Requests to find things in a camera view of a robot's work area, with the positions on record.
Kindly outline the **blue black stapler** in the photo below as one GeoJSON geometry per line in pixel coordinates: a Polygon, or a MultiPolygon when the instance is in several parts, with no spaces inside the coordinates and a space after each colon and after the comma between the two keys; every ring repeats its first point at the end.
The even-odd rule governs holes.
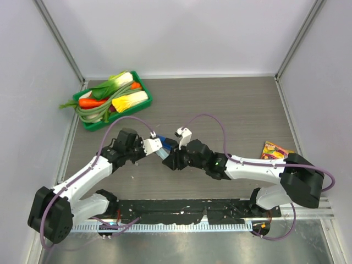
{"type": "Polygon", "coordinates": [[[168,137],[164,137],[164,136],[158,136],[158,138],[160,139],[161,143],[162,143],[162,147],[166,150],[172,150],[175,146],[178,145],[178,142],[176,140],[170,139],[168,137]]]}

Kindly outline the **light blue white stapler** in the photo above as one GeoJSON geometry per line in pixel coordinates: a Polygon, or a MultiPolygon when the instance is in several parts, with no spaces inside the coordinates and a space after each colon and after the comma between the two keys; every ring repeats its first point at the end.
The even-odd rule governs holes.
{"type": "Polygon", "coordinates": [[[169,153],[163,148],[157,150],[155,154],[157,154],[162,160],[165,160],[169,156],[169,153]]]}

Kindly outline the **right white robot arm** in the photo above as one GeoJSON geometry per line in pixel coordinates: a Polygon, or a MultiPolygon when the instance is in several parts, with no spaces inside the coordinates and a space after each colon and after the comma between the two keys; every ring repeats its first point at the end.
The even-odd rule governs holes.
{"type": "Polygon", "coordinates": [[[324,175],[297,153],[284,159],[246,159],[213,152],[198,139],[181,146],[165,138],[162,144],[169,150],[163,164],[173,171],[194,167],[215,180],[250,179],[271,183],[270,187],[252,192],[248,209],[254,217],[292,202],[306,208],[319,207],[324,175]]]}

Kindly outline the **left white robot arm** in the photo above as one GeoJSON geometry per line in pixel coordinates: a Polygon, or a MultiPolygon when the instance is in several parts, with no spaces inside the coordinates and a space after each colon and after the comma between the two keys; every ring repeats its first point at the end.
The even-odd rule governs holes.
{"type": "Polygon", "coordinates": [[[72,177],[51,189],[39,188],[27,224],[39,233],[42,246],[47,247],[46,240],[60,243],[74,225],[93,216],[112,219],[117,213],[114,195],[99,191],[88,199],[82,196],[126,161],[136,162],[160,148],[159,139],[143,139],[135,130],[124,128],[72,177]]]}

